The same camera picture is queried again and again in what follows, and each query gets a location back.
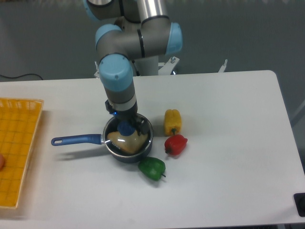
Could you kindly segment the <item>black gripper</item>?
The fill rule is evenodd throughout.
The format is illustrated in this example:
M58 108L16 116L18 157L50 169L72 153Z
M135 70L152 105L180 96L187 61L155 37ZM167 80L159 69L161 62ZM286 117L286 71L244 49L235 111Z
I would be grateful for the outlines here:
M142 119L136 120L138 106L133 106L132 108L125 110L125 111L119 111L119 110L114 110L112 105L110 104L109 100L106 100L105 107L106 107L106 110L108 111L108 113L113 115L113 117L115 119L117 119L118 122L126 121L132 126L136 125L136 130L138 132L138 135L145 135L148 133L147 122Z

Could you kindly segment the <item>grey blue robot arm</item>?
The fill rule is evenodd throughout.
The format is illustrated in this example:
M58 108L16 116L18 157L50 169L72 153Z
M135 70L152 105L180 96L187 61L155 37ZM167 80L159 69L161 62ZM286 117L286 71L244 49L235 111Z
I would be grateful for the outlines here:
M95 20L121 17L139 25L133 31L117 24L101 26L95 34L95 49L100 80L108 98L107 111L144 135L150 127L137 115L130 62L179 52L183 46L181 27L170 21L163 0L85 0L83 4Z

